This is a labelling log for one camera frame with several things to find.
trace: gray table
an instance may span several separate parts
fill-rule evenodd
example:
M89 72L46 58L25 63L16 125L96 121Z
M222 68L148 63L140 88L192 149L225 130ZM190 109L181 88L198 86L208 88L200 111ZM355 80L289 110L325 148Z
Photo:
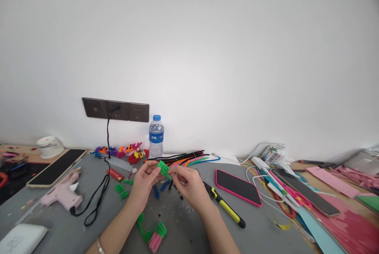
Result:
M80 211L101 182L107 165L92 155L86 155L78 166L82 167L82 173L79 177L79 187L76 193L84 198L83 203L78 208L78 211ZM246 179L246 169L237 165L201 163L193 166L197 167L203 179L214 187L216 187L214 184L215 169L222 169L234 176ZM114 169L125 177L129 175L128 171L118 167L114 167ZM48 227L50 231L33 253L84 253L117 215L127 200L121 200L119 194L114 190L117 183L116 180L111 178L98 218L89 227L84 227L83 222L88 213L94 209L99 194L95 196L90 208L80 217L71 216L59 203L54 203L49 207L39 205L35 208L23 222L43 225ZM122 184L126 190L131 190L131 186ZM263 186L257 187L261 192L267 194ZM261 251L266 253L279 252L283 254L313 253L313 250L294 227L283 231L274 225L273 219L279 224L288 224L289 221L272 210L271 207L264 204L262 208L258 208L222 191L218 187L216 187L216 190L246 222L246 228L241 229L224 209L215 202L241 253L250 253L252 251L258 253ZM26 209L21 210L21 207L26 205L28 200L40 198L46 192L46 189L29 189L25 187L0 206L2 222L0 239L14 227L15 222L26 211ZM185 200L180 199L178 191L174 188L168 191L167 188L165 192L160 193L160 200L157 200L153 193L152 191L144 211L143 227L145 230L154 231L159 221L166 225L167 235L157 253L173 253L177 251L180 251L181 254L211 253L200 217ZM137 226L133 227L121 252L151 253L147 244L143 242Z

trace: glue gun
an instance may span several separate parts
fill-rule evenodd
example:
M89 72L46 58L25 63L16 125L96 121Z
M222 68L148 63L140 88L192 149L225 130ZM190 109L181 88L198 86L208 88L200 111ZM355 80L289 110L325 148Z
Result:
M78 183L74 184L74 182L79 178L79 174L80 167L72 170L50 192L41 198L41 204L49 206L55 201L58 201L68 211L72 207L77 208L83 201L82 196L75 194Z

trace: pink phone case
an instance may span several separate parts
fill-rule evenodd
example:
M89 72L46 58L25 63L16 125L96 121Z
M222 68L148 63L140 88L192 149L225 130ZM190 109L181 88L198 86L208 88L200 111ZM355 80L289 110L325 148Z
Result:
M261 201L261 204L257 204L256 202L250 201L249 199L246 199L245 197L242 197L242 196L240 196L240 195L238 195L238 194L236 194L236 193L234 193L234 192L232 192L232 191L224 188L223 186L220 186L217 183L217 171L218 170L220 170L221 172L223 172L223 173L225 173L225 174L227 174L229 176L236 177L236 176L233 176L233 175L231 175L229 173L226 173L225 171L222 171L221 169L216 169L216 185L217 185L217 187L219 187L220 189L222 189L222 190L224 190L224 191L226 191L226 192L228 192L228 193L230 193L230 194L232 194L232 195L234 195L234 196L236 196L236 197L238 197L238 198L240 198L240 199L242 199L242 200L244 200L244 201L246 201L248 203L251 203L251 204L255 205L256 207L261 207L262 206L262 199L261 199L261 195L259 194L258 190L257 190L257 193L258 193L258 196L259 196L259 200ZM248 181L242 180L241 178L238 178L238 177L236 177L236 178L239 179L239 180L241 180L241 181L244 181L244 182L246 182L246 183L248 183L250 185L253 185L255 187L255 189L257 189L257 187L254 184L251 184Z

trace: power socket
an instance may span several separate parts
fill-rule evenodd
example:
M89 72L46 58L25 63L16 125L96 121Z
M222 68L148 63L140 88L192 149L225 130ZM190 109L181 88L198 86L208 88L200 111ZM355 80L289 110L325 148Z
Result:
M111 114L110 119L129 120L128 102L106 100L105 106L107 108L107 113L109 113L109 111L117 105L120 105L121 109L114 111Z
M87 117L107 119L107 108L104 99L82 98Z
M129 103L129 120L135 122L149 122L149 104Z

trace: person's left hand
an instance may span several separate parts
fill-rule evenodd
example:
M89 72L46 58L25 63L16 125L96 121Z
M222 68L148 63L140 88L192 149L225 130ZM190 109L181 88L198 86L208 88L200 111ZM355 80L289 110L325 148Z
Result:
M156 168L157 164L158 161L149 160L135 174L128 203L137 208L138 215L145 209L153 185L163 179L161 168Z

